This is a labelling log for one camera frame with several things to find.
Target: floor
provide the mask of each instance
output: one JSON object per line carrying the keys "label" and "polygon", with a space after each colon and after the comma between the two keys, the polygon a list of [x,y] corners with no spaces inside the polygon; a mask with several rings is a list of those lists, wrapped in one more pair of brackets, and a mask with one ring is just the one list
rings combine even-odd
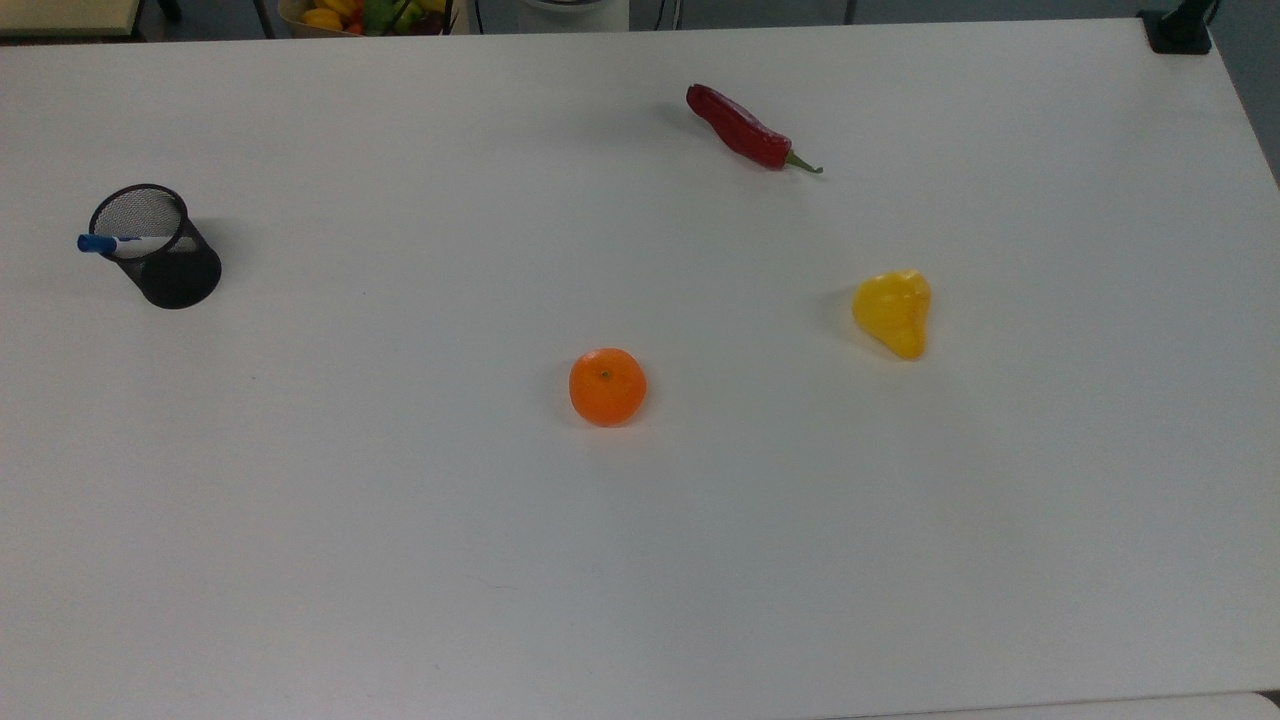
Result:
{"label": "floor", "polygon": [[[521,0],[479,3],[484,31],[516,32],[516,4]],[[183,19],[166,23],[156,0],[142,0],[141,29],[152,41],[262,38],[251,0],[179,0]],[[675,0],[631,0],[631,29],[653,29],[666,5],[669,27]],[[1172,9],[1176,0],[855,0],[854,23],[919,23],[1051,18],[1133,17],[1139,9]],[[288,28],[268,0],[278,37]],[[472,17],[475,6],[471,5]],[[838,24],[845,0],[686,0],[684,27],[773,27]],[[1280,1],[1222,0],[1212,24],[1228,70],[1253,129],[1280,177]]]}

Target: fruit basket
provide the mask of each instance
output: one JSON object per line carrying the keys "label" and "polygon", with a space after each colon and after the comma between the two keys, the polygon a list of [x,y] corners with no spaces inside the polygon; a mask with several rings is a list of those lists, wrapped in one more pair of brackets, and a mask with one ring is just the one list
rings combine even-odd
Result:
{"label": "fruit basket", "polygon": [[276,10],[292,37],[470,32],[466,0],[279,0]]}

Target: red chili pepper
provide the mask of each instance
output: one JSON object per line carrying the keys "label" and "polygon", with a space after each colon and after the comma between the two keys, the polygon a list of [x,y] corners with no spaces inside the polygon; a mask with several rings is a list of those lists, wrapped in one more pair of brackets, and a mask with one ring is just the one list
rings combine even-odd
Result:
{"label": "red chili pepper", "polygon": [[755,119],[755,115],[748,113],[745,108],[705,85],[689,86],[685,101],[698,117],[712,124],[716,135],[721,136],[733,152],[772,170],[795,165],[810,173],[822,172],[822,168],[814,168],[796,158],[791,151],[791,140],[786,136],[764,127],[764,123]]}

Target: mesh pen holder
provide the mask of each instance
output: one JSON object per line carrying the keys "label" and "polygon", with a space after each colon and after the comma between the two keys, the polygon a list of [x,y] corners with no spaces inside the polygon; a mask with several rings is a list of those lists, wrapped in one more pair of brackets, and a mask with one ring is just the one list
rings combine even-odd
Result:
{"label": "mesh pen holder", "polygon": [[191,307],[209,297],[223,275],[223,263],[191,224],[187,204],[159,184],[134,184],[114,192],[93,211],[88,232],[169,238],[163,247],[136,258],[101,254],[157,307]]}

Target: white table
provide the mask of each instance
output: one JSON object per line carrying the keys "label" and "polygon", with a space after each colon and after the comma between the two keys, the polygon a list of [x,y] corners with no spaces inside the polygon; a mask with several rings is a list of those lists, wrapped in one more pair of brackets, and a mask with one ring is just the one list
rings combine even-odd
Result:
{"label": "white table", "polygon": [[3,36],[129,35],[138,0],[0,0]]}
{"label": "white table", "polygon": [[[730,154],[718,87],[818,177]],[[0,49],[12,717],[1280,685],[1280,193],[1138,20]],[[180,192],[161,311],[72,241]],[[847,316],[932,281],[915,364]],[[564,377],[652,393],[588,428]]]}

